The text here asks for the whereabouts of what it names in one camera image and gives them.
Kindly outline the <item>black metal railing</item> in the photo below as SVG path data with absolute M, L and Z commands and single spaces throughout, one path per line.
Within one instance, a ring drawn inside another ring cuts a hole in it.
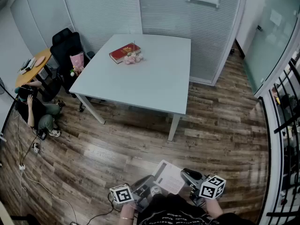
M 300 225 L 300 60 L 291 59 L 260 100 L 269 161 L 257 224 Z

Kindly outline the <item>round wooden table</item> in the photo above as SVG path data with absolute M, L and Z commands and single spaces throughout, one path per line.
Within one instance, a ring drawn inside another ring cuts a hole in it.
M 21 87 L 22 85 L 29 83 L 32 79 L 36 78 L 39 72 L 47 64 L 51 56 L 52 54 L 49 48 L 44 49 L 41 52 L 34 55 L 34 58 L 36 58 L 37 60 L 40 59 L 41 57 L 44 57 L 43 62 L 38 67 L 33 67 L 29 72 L 26 72 L 25 74 L 23 75 L 19 74 L 15 82 L 15 87 L 16 88 Z

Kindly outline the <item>red hardcover book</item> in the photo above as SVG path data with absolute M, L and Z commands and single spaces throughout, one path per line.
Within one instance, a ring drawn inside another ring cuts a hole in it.
M 125 56 L 128 56 L 135 52 L 139 54 L 141 52 L 141 48 L 134 43 L 129 43 L 111 53 L 109 53 L 110 58 L 117 64 L 124 61 Z

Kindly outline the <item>small paper on glass door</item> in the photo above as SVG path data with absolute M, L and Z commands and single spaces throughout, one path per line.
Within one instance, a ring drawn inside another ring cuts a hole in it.
M 276 10 L 272 9 L 270 14 L 270 20 L 277 26 L 280 26 L 282 21 L 282 15 Z

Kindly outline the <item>white calculator with pink keys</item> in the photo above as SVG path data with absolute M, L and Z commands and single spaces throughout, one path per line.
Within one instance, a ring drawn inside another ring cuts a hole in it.
M 185 181 L 180 175 L 181 171 L 181 168 L 162 160 L 152 173 L 154 184 L 169 193 L 177 195 L 185 185 Z

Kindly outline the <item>black office chair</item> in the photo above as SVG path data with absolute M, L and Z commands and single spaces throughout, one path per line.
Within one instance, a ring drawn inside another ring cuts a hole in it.
M 70 70 L 73 68 L 70 56 L 84 52 L 79 33 L 72 32 L 69 28 L 58 32 L 52 38 L 50 52 L 59 65 L 57 77 L 66 93 L 69 94 L 70 88 L 78 77 L 70 75 Z M 93 51 L 84 52 L 84 68 L 94 56 L 95 53 Z

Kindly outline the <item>white square table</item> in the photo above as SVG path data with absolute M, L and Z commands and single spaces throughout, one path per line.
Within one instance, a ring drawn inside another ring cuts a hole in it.
M 131 42 L 141 48 L 143 60 L 130 65 L 115 63 L 109 53 Z M 190 57 L 188 38 L 115 34 L 81 72 L 70 92 L 101 124 L 105 120 L 88 98 L 170 113 L 173 119 L 168 140 L 172 141 L 180 118 L 186 114 Z

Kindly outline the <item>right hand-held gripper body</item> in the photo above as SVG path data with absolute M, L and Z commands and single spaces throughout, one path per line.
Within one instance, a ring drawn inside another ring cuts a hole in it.
M 196 206 L 200 206 L 202 199 L 216 199 L 219 197 L 225 188 L 226 180 L 219 176 L 209 177 L 205 180 L 191 179 L 190 187 L 192 191 L 189 198 Z

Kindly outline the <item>pink flower bunch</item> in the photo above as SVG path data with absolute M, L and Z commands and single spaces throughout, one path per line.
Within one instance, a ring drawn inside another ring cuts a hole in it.
M 132 45 L 132 50 L 127 53 L 127 55 L 124 57 L 123 62 L 126 65 L 135 64 L 143 61 L 143 55 L 141 54 L 141 50 L 139 46 L 135 45 L 135 42 L 130 43 Z

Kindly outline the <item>person's right forearm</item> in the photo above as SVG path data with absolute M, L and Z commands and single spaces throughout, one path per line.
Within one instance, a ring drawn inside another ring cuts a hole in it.
M 205 206 L 207 213 L 214 219 L 217 219 L 219 216 L 223 215 L 223 211 L 216 199 L 205 198 Z

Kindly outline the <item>person's left forearm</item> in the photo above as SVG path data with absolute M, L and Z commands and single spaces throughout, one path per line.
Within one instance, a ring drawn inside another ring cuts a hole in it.
M 134 201 L 125 203 L 120 212 L 118 225 L 133 225 L 135 217 L 136 203 Z

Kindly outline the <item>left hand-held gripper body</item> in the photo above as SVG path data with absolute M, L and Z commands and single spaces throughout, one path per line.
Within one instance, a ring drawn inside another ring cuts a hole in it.
M 110 189 L 113 200 L 117 204 L 135 203 L 138 212 L 143 212 L 150 203 L 150 189 L 154 183 L 134 184 L 131 186 L 120 185 Z

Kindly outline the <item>white device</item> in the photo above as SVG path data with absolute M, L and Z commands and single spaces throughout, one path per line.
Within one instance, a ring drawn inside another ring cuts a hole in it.
M 25 63 L 23 63 L 22 67 L 19 69 L 18 73 L 23 75 L 27 72 L 29 72 L 35 65 L 36 63 L 36 58 L 33 57 L 30 60 L 27 60 Z

